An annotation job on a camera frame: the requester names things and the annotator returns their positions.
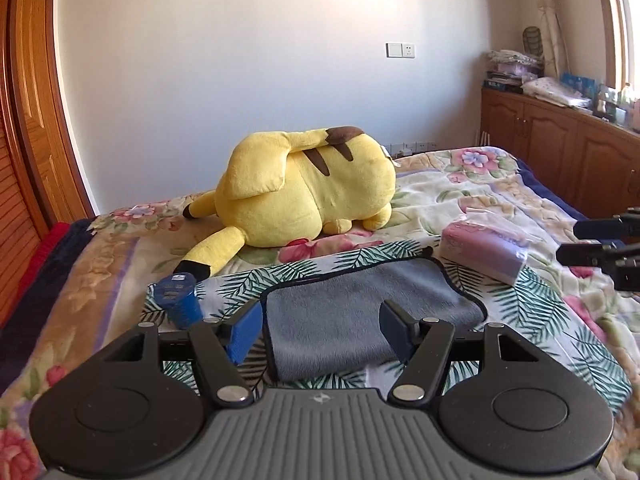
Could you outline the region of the purple and grey towel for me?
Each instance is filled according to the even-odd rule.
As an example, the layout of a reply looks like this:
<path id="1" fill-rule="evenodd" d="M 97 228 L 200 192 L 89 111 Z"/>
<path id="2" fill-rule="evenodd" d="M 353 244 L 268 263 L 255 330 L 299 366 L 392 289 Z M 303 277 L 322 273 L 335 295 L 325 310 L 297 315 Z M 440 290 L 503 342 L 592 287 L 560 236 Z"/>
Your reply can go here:
<path id="1" fill-rule="evenodd" d="M 487 318 L 484 304 L 456 286 L 425 252 L 282 283 L 260 295 L 271 377 L 297 382 L 393 359 L 378 325 L 385 300 L 418 320 L 449 322 L 458 333 Z"/>

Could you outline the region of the wooden side cabinet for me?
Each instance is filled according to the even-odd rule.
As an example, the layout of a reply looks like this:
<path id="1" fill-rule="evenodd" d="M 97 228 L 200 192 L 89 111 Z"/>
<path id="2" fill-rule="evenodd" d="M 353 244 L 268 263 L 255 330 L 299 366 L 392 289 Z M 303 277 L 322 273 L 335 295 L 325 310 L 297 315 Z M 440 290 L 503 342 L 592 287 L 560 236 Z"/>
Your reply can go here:
<path id="1" fill-rule="evenodd" d="M 639 136 L 600 118 L 482 90 L 480 133 L 521 159 L 542 185 L 589 218 L 639 205 Z"/>

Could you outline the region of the palm leaf print cloth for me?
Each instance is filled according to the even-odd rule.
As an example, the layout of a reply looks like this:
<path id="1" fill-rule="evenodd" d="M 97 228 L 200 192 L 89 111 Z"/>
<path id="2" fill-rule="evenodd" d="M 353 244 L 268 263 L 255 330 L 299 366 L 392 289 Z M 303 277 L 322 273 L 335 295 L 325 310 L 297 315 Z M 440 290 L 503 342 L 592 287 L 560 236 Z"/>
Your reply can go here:
<path id="1" fill-rule="evenodd" d="M 217 276 L 193 286 L 184 304 L 190 315 L 216 320 L 260 304 L 262 313 L 231 345 L 232 361 L 252 384 L 387 392 L 401 365 L 378 326 L 385 300 L 459 332 L 506 324 L 595 388 L 610 408 L 630 396 L 630 381 L 605 344 L 534 269 L 524 266 L 513 284 L 503 284 L 439 260 L 414 240 Z"/>

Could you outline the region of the blue cylindrical container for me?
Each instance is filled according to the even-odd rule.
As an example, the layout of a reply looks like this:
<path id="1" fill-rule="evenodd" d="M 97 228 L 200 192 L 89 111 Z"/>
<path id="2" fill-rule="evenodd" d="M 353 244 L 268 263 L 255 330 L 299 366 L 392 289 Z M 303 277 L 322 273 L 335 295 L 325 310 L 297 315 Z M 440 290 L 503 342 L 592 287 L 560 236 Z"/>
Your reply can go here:
<path id="1" fill-rule="evenodd" d="M 154 286 L 153 299 L 178 330 L 187 330 L 203 319 L 196 296 L 198 282 L 191 273 L 166 276 Z"/>

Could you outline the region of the floral bed blanket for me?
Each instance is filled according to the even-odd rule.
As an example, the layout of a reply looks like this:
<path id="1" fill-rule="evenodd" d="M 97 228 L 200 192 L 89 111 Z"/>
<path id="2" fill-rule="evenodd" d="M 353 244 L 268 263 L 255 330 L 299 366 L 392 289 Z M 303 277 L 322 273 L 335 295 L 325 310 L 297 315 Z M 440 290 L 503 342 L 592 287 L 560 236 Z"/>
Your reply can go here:
<path id="1" fill-rule="evenodd" d="M 513 285 L 455 263 L 446 271 L 479 299 L 491 320 L 511 325 L 597 389 L 615 414 L 600 463 L 609 479 L 639 474 L 639 299 L 615 291 L 593 269 L 567 269 L 556 248 L 573 240 L 577 214 L 500 148 L 458 148 L 398 162 L 393 214 L 381 231 L 360 228 L 277 249 L 242 249 L 198 286 L 203 311 L 226 318 L 271 285 L 358 269 L 436 246 L 468 210 L 498 214 L 522 229 L 529 250 Z M 39 397 L 139 322 L 165 324 L 152 298 L 216 218 L 189 221 L 182 197 L 79 221 L 56 245 L 1 334 L 1 474 L 35 479 L 42 465 L 28 430 Z"/>

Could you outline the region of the pink tissue pack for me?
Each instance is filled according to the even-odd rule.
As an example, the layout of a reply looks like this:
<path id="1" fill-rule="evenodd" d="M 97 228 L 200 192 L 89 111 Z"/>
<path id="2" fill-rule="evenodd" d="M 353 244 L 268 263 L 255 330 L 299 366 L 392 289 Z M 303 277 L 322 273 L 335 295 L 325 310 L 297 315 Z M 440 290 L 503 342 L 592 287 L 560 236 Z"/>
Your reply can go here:
<path id="1" fill-rule="evenodd" d="M 500 214 L 468 209 L 442 229 L 438 254 L 495 281 L 514 285 L 525 266 L 532 240 Z"/>

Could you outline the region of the items on cabinet by window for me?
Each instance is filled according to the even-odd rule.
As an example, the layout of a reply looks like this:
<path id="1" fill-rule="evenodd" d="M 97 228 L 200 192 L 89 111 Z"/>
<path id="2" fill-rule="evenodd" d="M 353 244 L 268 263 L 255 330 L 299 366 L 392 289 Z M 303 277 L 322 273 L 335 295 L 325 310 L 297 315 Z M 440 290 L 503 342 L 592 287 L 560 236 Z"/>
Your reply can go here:
<path id="1" fill-rule="evenodd" d="M 598 80 L 569 72 L 561 76 L 561 82 L 589 100 L 593 116 L 639 132 L 639 93 L 630 84 L 623 84 L 622 90 L 616 90 Z"/>

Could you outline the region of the white folded cloth on cabinet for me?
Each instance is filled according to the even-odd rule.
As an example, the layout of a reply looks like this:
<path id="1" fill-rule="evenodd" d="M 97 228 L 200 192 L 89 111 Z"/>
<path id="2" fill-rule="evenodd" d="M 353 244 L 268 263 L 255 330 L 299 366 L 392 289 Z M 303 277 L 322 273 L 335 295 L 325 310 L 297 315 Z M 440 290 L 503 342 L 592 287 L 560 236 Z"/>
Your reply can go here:
<path id="1" fill-rule="evenodd" d="M 590 99 L 552 77 L 527 81 L 522 85 L 522 90 L 526 96 L 560 107 L 589 108 L 591 106 Z"/>

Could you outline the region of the stack of folded linens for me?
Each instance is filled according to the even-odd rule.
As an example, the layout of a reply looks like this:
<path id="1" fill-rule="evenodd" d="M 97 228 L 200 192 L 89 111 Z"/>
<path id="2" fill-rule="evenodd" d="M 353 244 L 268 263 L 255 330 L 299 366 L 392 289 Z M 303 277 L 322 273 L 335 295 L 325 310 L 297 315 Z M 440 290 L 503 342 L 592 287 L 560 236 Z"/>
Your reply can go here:
<path id="1" fill-rule="evenodd" d="M 513 50 L 491 50 L 486 54 L 486 89 L 523 93 L 526 82 L 544 76 L 544 61 L 538 56 Z"/>

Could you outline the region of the green woven fan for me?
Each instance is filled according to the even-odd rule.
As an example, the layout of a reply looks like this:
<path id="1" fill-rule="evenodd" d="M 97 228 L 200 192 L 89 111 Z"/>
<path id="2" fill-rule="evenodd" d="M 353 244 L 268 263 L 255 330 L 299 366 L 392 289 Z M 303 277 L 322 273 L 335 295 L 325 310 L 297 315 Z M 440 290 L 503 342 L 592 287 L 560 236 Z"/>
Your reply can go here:
<path id="1" fill-rule="evenodd" d="M 544 44 L 540 28 L 537 26 L 527 26 L 522 32 L 524 52 L 532 58 L 542 60 L 544 58 Z"/>

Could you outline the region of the yellow Pikachu plush toy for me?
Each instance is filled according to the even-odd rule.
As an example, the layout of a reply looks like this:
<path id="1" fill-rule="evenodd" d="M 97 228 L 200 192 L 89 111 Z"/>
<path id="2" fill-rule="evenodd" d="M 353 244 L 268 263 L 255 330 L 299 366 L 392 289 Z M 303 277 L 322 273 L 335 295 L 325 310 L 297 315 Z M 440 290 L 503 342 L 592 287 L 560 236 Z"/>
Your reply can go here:
<path id="1" fill-rule="evenodd" d="M 216 188 L 183 209 L 189 220 L 217 217 L 222 227 L 191 248 L 178 273 L 202 282 L 245 246 L 368 231 L 392 216 L 396 166 L 386 148 L 355 126 L 255 132 L 233 150 Z"/>

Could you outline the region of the wooden slatted headboard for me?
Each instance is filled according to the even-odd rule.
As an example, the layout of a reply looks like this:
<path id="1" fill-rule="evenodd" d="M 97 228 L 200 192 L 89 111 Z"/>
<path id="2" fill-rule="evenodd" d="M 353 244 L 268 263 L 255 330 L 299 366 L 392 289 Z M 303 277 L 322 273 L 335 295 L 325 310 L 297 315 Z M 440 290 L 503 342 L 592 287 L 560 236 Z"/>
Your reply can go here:
<path id="1" fill-rule="evenodd" d="M 45 227 L 21 145 L 1 126 L 1 327 L 35 281 Z"/>

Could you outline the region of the floral window curtain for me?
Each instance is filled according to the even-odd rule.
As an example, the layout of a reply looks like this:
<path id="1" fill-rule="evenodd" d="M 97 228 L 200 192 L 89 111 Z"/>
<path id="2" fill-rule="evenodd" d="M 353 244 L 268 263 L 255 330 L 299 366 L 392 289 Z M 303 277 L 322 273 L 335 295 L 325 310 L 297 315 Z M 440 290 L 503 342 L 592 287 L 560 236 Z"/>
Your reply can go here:
<path id="1" fill-rule="evenodd" d="M 568 69 L 568 55 L 555 0 L 534 0 L 544 52 L 544 73 L 559 79 Z"/>

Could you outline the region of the white wall switch socket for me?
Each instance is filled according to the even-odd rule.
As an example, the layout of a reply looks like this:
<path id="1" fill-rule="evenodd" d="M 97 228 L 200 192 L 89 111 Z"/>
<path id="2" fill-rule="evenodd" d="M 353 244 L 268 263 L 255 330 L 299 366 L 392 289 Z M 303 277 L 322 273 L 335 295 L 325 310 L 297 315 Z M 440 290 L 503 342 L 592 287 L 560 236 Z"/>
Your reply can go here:
<path id="1" fill-rule="evenodd" d="M 416 47 L 413 44 L 386 44 L 386 56 L 388 58 L 415 58 Z"/>

